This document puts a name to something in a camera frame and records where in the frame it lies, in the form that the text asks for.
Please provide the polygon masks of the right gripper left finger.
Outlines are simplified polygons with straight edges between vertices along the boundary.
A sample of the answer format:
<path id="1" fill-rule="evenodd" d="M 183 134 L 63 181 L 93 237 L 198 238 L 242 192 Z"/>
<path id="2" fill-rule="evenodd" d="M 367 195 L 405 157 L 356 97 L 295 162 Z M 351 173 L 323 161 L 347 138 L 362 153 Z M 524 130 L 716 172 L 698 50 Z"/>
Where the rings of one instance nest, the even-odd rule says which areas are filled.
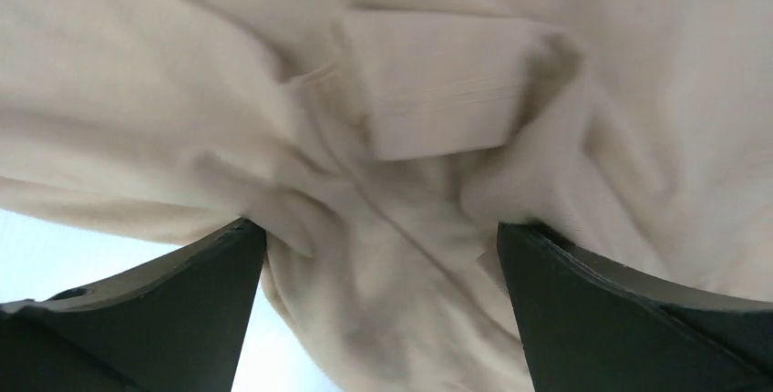
<path id="1" fill-rule="evenodd" d="M 45 301 L 1 306 L 4 391 L 228 391 L 267 247 L 238 220 Z"/>

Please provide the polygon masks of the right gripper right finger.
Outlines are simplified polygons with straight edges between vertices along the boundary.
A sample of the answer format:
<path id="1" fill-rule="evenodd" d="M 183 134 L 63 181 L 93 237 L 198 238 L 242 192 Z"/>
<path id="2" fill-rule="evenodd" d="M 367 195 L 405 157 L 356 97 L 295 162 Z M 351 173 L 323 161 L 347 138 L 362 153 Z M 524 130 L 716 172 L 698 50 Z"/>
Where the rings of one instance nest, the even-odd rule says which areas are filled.
<path id="1" fill-rule="evenodd" d="M 541 223 L 497 252 L 538 391 L 769 391 L 772 305 L 668 282 Z"/>

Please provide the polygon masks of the beige t-shirt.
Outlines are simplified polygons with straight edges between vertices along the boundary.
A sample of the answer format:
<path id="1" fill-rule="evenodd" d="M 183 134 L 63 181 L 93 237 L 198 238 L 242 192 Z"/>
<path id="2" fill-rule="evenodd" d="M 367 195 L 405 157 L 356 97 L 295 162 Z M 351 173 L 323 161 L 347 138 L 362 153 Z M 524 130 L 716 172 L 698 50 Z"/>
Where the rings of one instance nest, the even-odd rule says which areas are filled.
<path id="1" fill-rule="evenodd" d="M 499 222 L 771 299 L 772 0 L 1 0 L 1 205 L 246 216 L 342 389 L 528 391 Z"/>

